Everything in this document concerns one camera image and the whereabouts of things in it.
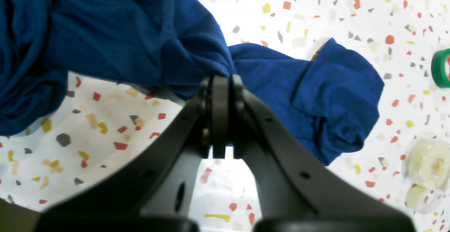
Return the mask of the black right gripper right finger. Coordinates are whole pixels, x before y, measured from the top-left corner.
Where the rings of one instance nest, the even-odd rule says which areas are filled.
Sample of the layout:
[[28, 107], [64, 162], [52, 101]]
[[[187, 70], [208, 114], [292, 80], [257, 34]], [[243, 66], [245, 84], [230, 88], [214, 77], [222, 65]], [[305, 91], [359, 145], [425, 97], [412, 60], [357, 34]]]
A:
[[238, 75], [230, 92], [234, 156], [253, 173], [262, 212], [254, 232], [414, 231], [406, 214], [325, 168]]

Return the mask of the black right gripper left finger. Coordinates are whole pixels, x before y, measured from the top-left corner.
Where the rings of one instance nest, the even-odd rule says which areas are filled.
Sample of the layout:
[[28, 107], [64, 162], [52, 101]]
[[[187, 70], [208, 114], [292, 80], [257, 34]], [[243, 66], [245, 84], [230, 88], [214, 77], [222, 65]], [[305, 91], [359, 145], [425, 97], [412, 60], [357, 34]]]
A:
[[197, 232], [187, 218], [202, 159], [224, 158], [229, 80], [205, 78], [156, 140], [112, 176], [45, 211], [36, 232]]

